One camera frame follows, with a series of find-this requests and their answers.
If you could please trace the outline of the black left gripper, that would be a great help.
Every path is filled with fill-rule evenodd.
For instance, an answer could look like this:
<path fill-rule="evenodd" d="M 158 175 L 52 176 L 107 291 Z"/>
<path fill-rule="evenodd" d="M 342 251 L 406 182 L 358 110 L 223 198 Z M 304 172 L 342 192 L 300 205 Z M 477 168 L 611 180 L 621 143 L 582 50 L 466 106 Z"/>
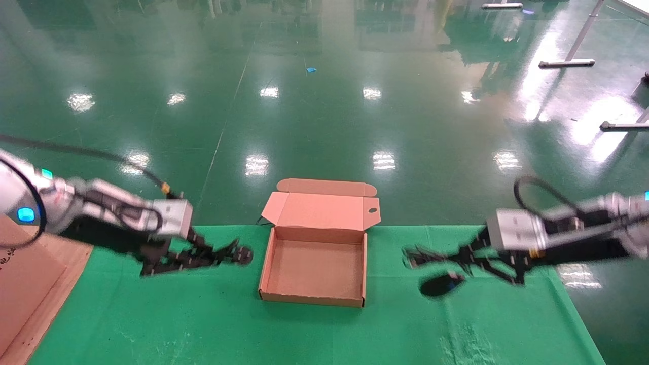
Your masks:
<path fill-rule="evenodd" d="M 60 232 L 60 236 L 132 257 L 143 263 L 142 277 L 220 264 L 237 264 L 232 257 L 238 247 L 239 238 L 235 238 L 228 245 L 214 249 L 206 243 L 204 236 L 196 231 L 188 232 L 190 254 L 194 257 L 178 257 L 157 263 L 146 263 L 146 261 L 153 260 L 149 258 L 149 254 L 158 250 L 162 250 L 162 253 L 166 254 L 171 245 L 171 238 L 153 237 L 150 234 L 114 226 L 88 216 L 75 218 L 67 228 Z"/>

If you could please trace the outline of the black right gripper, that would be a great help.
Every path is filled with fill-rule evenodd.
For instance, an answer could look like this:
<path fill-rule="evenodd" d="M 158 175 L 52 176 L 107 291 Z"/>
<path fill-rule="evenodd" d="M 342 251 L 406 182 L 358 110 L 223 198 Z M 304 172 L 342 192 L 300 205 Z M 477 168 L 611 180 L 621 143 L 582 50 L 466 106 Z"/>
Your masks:
<path fill-rule="evenodd" d="M 475 273 L 480 271 L 489 273 L 509 284 L 525 284 L 525 270 L 514 269 L 501 260 L 475 259 L 473 252 L 480 249 L 482 249 L 482 242 L 473 242 L 461 246 L 455 254 L 432 252 L 418 246 L 406 247 L 406 261 L 408 264 L 451 261 L 459 264 L 461 269 L 470 277 L 475 277 Z M 528 267 L 533 267 L 628 257 L 630 257 L 630 254 L 626 252 L 619 240 L 612 238 L 570 243 L 568 245 L 550 248 L 534 257 L 531 254 L 519 254 L 517 261 L 525 263 Z"/>

